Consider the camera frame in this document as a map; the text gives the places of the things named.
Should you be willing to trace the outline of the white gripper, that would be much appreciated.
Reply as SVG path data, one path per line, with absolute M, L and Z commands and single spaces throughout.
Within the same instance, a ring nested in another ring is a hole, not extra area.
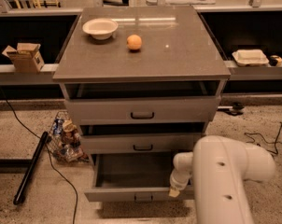
M 174 169 L 170 174 L 170 189 L 169 196 L 176 198 L 180 194 L 180 190 L 187 187 L 191 179 L 191 173 L 186 171 L 178 171 Z

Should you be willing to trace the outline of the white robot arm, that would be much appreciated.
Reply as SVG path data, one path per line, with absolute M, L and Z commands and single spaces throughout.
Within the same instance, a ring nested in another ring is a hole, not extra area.
M 264 148 L 222 136 L 201 138 L 192 152 L 174 156 L 169 195 L 194 188 L 198 224 L 254 224 L 243 182 L 266 182 L 275 161 Z

